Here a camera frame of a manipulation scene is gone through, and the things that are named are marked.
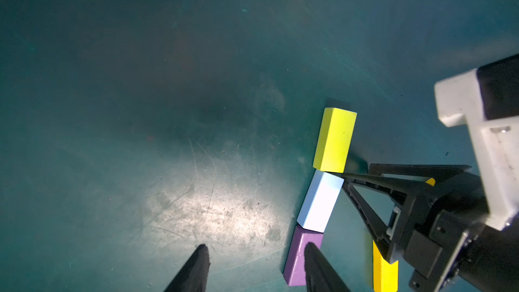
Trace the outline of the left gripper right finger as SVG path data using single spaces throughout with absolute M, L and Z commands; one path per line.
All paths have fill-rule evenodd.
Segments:
M 334 268 L 312 242 L 305 246 L 304 269 L 307 291 L 350 292 Z

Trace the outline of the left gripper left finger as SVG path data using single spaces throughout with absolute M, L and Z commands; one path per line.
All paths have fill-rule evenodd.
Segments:
M 208 283 L 209 249 L 199 245 L 164 292 L 205 292 Z

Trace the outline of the purple block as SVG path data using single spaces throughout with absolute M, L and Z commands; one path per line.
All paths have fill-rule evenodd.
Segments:
M 308 243 L 314 243 L 320 249 L 324 233 L 304 229 L 296 225 L 295 232 L 290 244 L 289 253 L 283 277 L 286 284 L 290 287 L 305 286 L 305 257 L 304 250 Z

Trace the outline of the yellow block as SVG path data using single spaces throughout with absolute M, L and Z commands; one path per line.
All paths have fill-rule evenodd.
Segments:
M 372 242 L 372 277 L 375 292 L 397 292 L 399 289 L 399 262 L 390 264 Z

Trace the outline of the light blue block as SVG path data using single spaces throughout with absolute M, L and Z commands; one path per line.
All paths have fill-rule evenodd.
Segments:
M 297 223 L 304 229 L 323 233 L 335 207 L 344 179 L 315 170 Z

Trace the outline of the lime green block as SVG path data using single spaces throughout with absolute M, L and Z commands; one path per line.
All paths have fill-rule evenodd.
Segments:
M 357 115 L 340 108 L 324 109 L 313 161 L 316 170 L 344 172 Z

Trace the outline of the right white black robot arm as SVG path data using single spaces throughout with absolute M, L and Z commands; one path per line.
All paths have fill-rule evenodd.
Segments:
M 413 268 L 413 290 L 442 291 L 457 277 L 518 290 L 518 218 L 502 230 L 486 224 L 483 182 L 468 166 L 371 164 L 342 177 L 383 259 Z

